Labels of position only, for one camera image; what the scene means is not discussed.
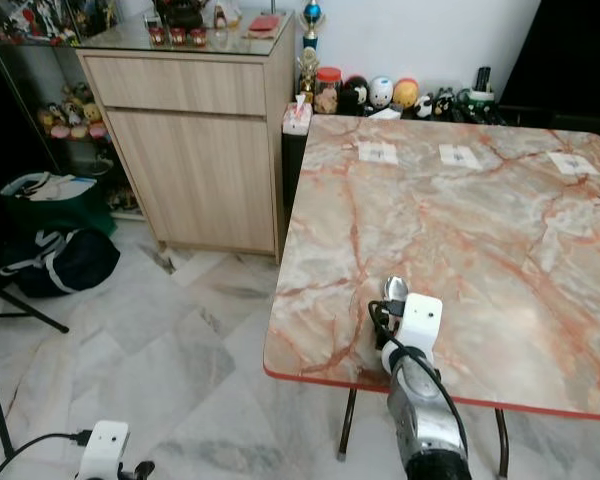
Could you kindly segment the silver metal spoon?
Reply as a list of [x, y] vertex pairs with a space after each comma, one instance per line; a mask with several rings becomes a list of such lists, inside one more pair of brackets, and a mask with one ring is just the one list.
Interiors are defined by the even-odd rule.
[[408, 300], [410, 289], [401, 276], [388, 276], [383, 284], [382, 296], [384, 301], [405, 302]]

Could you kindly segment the dark table leg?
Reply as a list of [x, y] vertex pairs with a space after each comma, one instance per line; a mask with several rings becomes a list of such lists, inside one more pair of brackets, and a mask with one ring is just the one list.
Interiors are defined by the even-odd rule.
[[497, 480], [509, 480], [510, 440], [505, 412], [495, 410], [495, 420], [498, 435], [498, 466], [496, 468], [496, 477]]
[[336, 460], [344, 462], [349, 451], [349, 440], [352, 430], [352, 420], [354, 420], [356, 399], [358, 399], [358, 389], [347, 390], [344, 417], [342, 417], [340, 435], [338, 435]]

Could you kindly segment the white paper label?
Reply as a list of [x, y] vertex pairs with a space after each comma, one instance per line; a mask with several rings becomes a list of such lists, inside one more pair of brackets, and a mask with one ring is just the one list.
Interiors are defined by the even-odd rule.
[[565, 154], [565, 152], [548, 152], [548, 157], [562, 175], [596, 175], [600, 174], [594, 165], [582, 155]]
[[463, 166], [466, 169], [482, 170], [484, 168], [482, 161], [475, 155], [475, 152], [469, 146], [450, 145], [442, 143], [438, 146], [438, 154], [443, 165]]
[[388, 142], [358, 142], [358, 157], [364, 163], [399, 165], [397, 147]]

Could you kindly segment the black bag with white stripes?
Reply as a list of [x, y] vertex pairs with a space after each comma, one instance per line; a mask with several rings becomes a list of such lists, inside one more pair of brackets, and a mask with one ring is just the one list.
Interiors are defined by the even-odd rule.
[[120, 257], [102, 230], [38, 230], [4, 248], [0, 278], [29, 298], [62, 297], [98, 287]]

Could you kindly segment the pink tissue box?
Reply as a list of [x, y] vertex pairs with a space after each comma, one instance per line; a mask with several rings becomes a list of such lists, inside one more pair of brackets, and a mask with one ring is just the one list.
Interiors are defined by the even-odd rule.
[[306, 93], [297, 93], [295, 101], [283, 111], [281, 132], [291, 136], [308, 136], [314, 116], [312, 99]]

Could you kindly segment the orange round toy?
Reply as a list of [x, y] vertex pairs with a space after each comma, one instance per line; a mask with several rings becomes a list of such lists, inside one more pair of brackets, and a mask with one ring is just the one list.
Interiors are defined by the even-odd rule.
[[414, 108], [419, 96], [420, 88], [418, 82], [413, 78], [401, 78], [393, 86], [391, 104], [402, 110]]

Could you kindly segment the white round toy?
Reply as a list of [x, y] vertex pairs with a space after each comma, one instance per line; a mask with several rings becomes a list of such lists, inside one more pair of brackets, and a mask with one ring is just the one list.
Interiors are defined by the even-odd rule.
[[373, 109], [387, 108], [392, 102], [393, 82], [386, 76], [377, 76], [368, 82], [368, 102]]

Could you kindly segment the black round toy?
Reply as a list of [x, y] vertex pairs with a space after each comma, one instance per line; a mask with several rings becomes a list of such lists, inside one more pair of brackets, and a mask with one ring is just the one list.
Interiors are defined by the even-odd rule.
[[369, 84], [363, 76], [351, 76], [342, 83], [338, 92], [337, 113], [363, 116], [369, 102]]

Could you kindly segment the jar with red lid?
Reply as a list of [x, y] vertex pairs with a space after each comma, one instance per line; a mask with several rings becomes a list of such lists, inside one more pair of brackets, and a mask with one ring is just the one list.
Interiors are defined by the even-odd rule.
[[338, 93], [344, 83], [344, 73], [336, 67], [319, 67], [315, 70], [313, 110], [317, 114], [336, 114]]

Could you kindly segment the light wooden cabinet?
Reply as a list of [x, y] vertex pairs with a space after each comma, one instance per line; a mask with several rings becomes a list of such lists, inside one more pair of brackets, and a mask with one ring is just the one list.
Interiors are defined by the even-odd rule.
[[258, 253], [285, 244], [281, 122], [294, 93], [295, 14], [251, 32], [154, 41], [136, 15], [76, 51], [105, 127], [163, 246]]

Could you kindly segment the gold trophy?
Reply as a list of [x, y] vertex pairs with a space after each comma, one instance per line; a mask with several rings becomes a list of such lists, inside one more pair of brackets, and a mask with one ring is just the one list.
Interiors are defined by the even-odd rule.
[[312, 102], [317, 86], [317, 70], [320, 67], [320, 59], [314, 47], [305, 46], [297, 58], [297, 92], [305, 97], [306, 102]]

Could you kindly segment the green bag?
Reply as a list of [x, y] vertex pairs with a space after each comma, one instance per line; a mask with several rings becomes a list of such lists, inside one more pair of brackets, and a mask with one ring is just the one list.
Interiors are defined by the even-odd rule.
[[20, 232], [91, 228], [111, 236], [117, 229], [98, 179], [29, 173], [0, 188], [0, 198]]

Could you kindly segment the blue trophy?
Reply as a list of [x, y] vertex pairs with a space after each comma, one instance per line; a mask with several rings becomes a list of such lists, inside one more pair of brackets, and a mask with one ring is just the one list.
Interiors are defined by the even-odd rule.
[[306, 0], [301, 9], [300, 22], [303, 23], [303, 46], [305, 49], [317, 50], [319, 28], [323, 26], [326, 14], [319, 0]]

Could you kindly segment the red flat box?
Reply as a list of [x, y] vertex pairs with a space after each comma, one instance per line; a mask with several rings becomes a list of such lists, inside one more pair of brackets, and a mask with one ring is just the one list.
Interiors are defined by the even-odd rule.
[[246, 28], [249, 38], [273, 38], [282, 27], [285, 27], [286, 15], [278, 13], [262, 13], [251, 18]]

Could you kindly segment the glass display cabinet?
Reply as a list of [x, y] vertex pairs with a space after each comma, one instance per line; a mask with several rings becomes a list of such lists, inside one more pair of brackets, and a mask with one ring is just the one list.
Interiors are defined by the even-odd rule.
[[139, 201], [76, 54], [117, 22], [114, 0], [0, 0], [0, 67], [50, 164], [98, 179], [112, 215], [137, 220]]

